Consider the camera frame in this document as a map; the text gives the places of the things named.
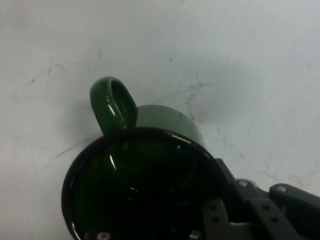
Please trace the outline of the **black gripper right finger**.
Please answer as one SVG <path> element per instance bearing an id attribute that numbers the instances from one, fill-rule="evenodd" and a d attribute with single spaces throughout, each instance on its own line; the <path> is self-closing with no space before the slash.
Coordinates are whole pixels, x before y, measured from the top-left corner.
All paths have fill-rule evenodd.
<path id="1" fill-rule="evenodd" d="M 251 180 L 235 178 L 222 159 L 215 162 L 231 221 L 252 224 L 255 236 L 268 240 L 320 238 L 318 196 L 285 183 L 264 191 Z"/>

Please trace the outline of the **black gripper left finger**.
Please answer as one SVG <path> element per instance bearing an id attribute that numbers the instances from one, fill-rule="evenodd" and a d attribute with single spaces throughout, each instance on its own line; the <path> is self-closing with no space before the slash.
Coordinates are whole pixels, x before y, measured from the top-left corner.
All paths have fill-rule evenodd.
<path id="1" fill-rule="evenodd" d="M 222 199 L 202 202 L 204 240 L 233 240 L 233 233 L 225 204 Z"/>

